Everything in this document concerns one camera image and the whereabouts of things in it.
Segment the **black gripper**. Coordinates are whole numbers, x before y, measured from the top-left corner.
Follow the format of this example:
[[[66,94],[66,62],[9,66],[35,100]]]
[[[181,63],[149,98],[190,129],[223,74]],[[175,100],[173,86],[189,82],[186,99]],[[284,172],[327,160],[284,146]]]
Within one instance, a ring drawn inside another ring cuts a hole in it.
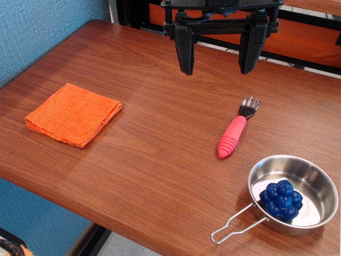
[[[175,41],[180,69],[193,74],[194,35],[240,34],[239,66],[253,71],[265,41],[278,31],[284,1],[162,1],[164,31]]]

